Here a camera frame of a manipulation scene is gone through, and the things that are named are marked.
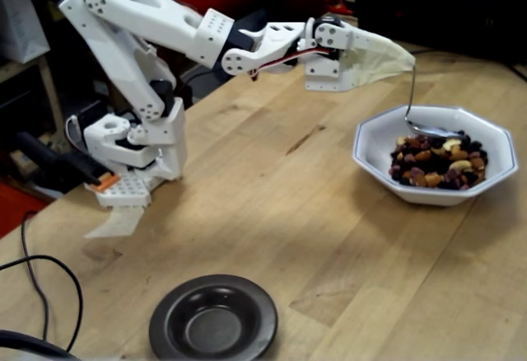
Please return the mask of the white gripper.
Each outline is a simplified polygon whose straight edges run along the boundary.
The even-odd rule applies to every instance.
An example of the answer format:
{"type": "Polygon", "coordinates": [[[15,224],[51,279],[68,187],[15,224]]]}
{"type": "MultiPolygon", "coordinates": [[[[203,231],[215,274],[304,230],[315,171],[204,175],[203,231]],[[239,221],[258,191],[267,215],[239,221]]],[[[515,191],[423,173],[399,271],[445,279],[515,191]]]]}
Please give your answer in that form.
{"type": "Polygon", "coordinates": [[[337,16],[322,16],[307,21],[303,37],[304,48],[313,50],[303,58],[306,89],[336,92],[357,86],[357,55],[341,55],[341,50],[368,49],[373,41],[368,32],[337,16]]]}

